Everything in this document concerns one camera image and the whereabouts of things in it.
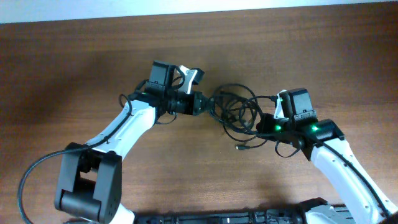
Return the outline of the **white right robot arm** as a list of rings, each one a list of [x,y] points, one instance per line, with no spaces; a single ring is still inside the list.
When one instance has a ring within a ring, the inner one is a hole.
[[[260,138],[302,152],[329,180],[356,223],[397,221],[397,206],[364,170],[338,125],[318,119],[307,89],[282,90],[270,100],[275,112],[261,116],[256,126]]]

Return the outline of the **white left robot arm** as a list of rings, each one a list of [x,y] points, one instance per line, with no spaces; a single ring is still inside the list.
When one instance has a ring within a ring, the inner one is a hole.
[[[121,203],[124,158],[164,113],[196,116],[213,105],[213,100],[199,91],[136,90],[99,135],[85,144],[72,142],[66,147],[55,208],[92,223],[133,223],[135,214]]]

